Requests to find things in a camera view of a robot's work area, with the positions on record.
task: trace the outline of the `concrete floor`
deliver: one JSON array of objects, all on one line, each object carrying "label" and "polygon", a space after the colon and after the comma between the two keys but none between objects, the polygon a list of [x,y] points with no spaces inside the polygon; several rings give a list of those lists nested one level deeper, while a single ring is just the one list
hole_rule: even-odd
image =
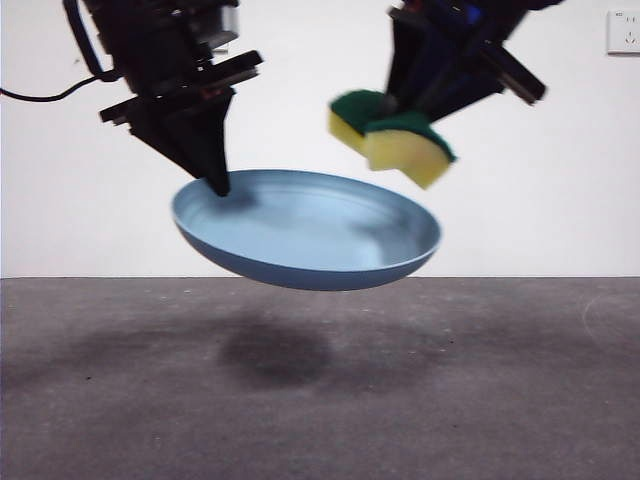
[{"label": "concrete floor", "polygon": [[6,480],[640,478],[640,279],[2,290]]}]

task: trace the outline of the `gray floor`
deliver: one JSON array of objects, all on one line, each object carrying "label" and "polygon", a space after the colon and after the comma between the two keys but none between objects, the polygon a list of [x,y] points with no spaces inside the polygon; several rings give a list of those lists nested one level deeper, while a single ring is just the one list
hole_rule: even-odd
[{"label": "gray floor", "polygon": [[2,290],[3,479],[640,478],[640,279]]}]

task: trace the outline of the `yellow sponge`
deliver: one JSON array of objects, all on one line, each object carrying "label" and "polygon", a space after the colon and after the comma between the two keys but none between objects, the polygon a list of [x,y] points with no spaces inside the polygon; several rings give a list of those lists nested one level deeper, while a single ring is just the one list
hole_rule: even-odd
[{"label": "yellow sponge", "polygon": [[379,118],[383,100],[368,90],[343,95],[331,104],[329,131],[365,156],[372,170],[396,168],[427,188],[455,160],[453,152],[420,112]]},{"label": "yellow sponge", "polygon": [[329,112],[329,132],[345,145],[364,155],[364,135],[344,121],[337,113]]},{"label": "yellow sponge", "polygon": [[364,156],[371,170],[397,168],[422,188],[447,171],[451,161],[435,142],[406,130],[367,133]]}]

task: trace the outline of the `robotic arm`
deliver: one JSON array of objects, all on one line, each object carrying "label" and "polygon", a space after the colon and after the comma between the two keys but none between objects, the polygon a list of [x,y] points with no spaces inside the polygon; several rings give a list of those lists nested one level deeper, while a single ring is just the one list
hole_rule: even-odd
[{"label": "robotic arm", "polygon": [[[562,0],[405,0],[392,8],[395,53],[381,115],[419,109],[436,121],[488,95],[513,90],[529,104],[544,84],[503,47],[529,10]],[[230,190],[224,119],[232,86],[257,75],[251,51],[214,64],[212,50],[237,38],[237,0],[84,0],[113,57],[104,71],[82,24],[78,0],[63,0],[95,78],[124,77],[136,96],[100,112],[205,177],[218,195]]]}]

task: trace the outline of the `white wall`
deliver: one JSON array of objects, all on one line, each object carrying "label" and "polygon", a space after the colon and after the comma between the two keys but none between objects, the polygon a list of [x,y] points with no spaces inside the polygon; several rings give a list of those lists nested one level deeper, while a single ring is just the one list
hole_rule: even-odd
[{"label": "white wall", "polygon": [[[382,88],[390,0],[245,0],[242,38],[266,63],[228,122],[233,169],[297,168],[370,181],[441,220],[421,275],[640,274],[640,58],[605,55],[608,8],[567,0],[509,42],[550,87],[529,108],[496,96],[438,124],[461,157],[427,192],[373,173],[325,131],[326,103]],[[61,1],[4,0],[5,88],[49,94],[87,76]],[[208,276],[225,272],[181,239],[169,212],[189,177],[97,112],[128,98],[94,84],[64,102],[2,105],[2,267],[14,276]]]}]

